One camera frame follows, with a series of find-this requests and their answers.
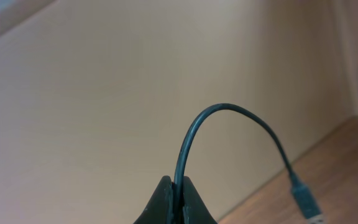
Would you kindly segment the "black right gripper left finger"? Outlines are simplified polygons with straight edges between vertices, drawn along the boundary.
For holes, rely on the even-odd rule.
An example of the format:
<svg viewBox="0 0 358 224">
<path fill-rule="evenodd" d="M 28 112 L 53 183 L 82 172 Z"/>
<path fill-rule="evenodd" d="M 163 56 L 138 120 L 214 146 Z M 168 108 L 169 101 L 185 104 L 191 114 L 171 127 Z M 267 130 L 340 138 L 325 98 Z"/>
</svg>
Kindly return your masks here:
<svg viewBox="0 0 358 224">
<path fill-rule="evenodd" d="M 171 224 L 173 210 L 172 180 L 161 178 L 150 200 L 134 224 Z"/>
</svg>

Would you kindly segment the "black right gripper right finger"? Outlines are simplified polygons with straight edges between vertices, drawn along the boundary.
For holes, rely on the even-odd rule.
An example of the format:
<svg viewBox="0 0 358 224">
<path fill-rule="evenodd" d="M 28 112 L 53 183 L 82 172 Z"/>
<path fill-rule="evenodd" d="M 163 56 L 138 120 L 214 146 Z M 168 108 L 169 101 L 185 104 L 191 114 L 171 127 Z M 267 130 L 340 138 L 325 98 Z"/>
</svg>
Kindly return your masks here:
<svg viewBox="0 0 358 224">
<path fill-rule="evenodd" d="M 184 224 L 217 224 L 187 176 L 183 180 L 182 214 Z"/>
</svg>

